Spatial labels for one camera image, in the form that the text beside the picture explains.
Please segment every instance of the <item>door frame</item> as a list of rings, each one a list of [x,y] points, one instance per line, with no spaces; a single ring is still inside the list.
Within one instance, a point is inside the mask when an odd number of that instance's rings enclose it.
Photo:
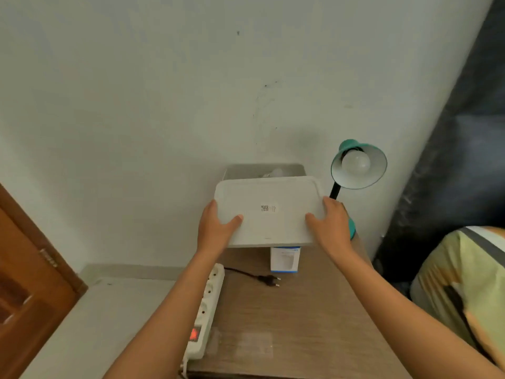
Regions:
[[[0,209],[3,210],[21,232],[40,250],[45,250],[47,254],[57,263],[54,269],[63,277],[77,294],[77,299],[82,297],[88,290],[88,286],[77,276],[54,246],[49,242],[42,231],[24,212],[19,204],[12,198],[7,190],[0,184]]]

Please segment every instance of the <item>white power strip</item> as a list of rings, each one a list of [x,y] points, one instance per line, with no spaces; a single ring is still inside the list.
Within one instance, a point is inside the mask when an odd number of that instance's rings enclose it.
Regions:
[[[185,360],[201,359],[204,356],[205,346],[211,332],[214,313],[218,305],[219,294],[224,280],[224,266],[216,263],[212,268],[211,275],[207,279],[207,285],[198,309],[198,315],[194,321],[191,337],[189,338]]]

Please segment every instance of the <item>desk lamp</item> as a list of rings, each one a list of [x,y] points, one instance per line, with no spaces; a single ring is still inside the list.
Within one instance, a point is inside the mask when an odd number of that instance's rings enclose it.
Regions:
[[[331,177],[335,183],[330,198],[337,199],[340,188],[358,190],[376,183],[386,172],[387,159],[381,149],[369,143],[359,143],[346,139],[338,147],[338,153],[331,163]],[[351,239],[356,233],[356,225],[349,218]]]

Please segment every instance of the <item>wooden door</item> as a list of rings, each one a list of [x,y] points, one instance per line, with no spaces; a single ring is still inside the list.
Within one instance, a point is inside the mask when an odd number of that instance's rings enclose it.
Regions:
[[[78,299],[0,209],[0,378],[18,378]]]

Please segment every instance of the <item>forearm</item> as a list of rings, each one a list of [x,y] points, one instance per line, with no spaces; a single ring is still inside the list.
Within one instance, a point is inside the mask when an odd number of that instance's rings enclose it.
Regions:
[[[413,378],[505,377],[451,330],[400,294],[355,252],[329,254]]]
[[[174,378],[218,253],[197,252],[104,379]]]

